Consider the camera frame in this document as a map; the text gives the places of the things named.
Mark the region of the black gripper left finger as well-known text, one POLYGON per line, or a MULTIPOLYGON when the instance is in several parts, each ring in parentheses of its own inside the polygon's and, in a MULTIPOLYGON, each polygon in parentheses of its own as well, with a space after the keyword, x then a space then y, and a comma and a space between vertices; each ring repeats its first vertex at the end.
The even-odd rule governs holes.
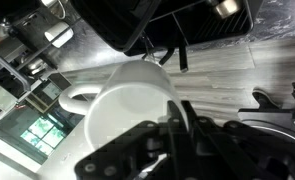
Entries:
POLYGON ((74 167, 77 180, 169 180, 165 154, 166 123, 143 121, 81 159, 74 167))

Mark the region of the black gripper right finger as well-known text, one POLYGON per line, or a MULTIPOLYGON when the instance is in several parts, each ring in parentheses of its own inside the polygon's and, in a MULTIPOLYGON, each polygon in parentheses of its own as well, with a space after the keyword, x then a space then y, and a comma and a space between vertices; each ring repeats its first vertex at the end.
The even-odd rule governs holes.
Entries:
POLYGON ((189 101, 180 105, 182 110, 168 102, 168 161, 173 179, 220 180, 221 157, 212 139, 219 127, 210 118, 198 116, 189 101))

